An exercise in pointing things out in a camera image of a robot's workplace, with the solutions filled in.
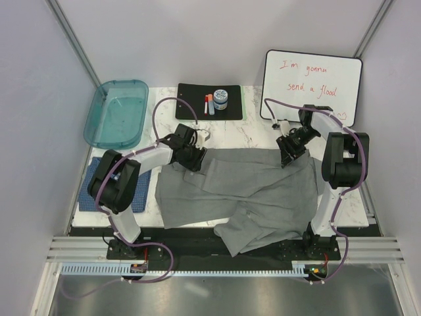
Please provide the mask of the grey long sleeve shirt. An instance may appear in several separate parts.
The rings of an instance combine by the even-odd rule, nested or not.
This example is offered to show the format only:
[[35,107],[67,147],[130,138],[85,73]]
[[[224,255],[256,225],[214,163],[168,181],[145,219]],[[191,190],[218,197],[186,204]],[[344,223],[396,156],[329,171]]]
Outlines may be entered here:
[[302,236],[323,185],[307,151],[283,168],[277,149],[210,149],[198,172],[163,166],[155,198],[165,228],[227,219],[214,233],[236,256]]

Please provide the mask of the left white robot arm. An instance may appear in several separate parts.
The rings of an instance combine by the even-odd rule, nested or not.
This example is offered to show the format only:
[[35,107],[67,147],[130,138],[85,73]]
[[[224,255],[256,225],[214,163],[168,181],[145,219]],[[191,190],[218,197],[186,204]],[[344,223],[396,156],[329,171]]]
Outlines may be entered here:
[[127,155],[112,149],[103,154],[87,192],[95,208],[108,218],[114,235],[123,241],[121,250],[130,259],[139,258],[145,249],[143,241],[137,239],[141,229],[132,211],[139,176],[172,163],[199,171],[207,149],[198,143],[199,130],[179,124],[175,132],[148,147]]

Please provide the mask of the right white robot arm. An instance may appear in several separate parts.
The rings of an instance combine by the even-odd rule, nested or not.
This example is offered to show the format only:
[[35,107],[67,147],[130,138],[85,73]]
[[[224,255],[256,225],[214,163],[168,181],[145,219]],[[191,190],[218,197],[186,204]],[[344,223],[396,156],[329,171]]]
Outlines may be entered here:
[[334,243],[337,234],[335,218],[344,195],[356,190],[367,177],[370,138],[366,133],[342,125],[330,107],[304,105],[299,109],[299,122],[301,127],[292,128],[276,142],[284,168],[300,158],[314,138],[326,141],[321,164],[324,191],[301,242],[303,255],[316,259],[324,253],[325,246]]

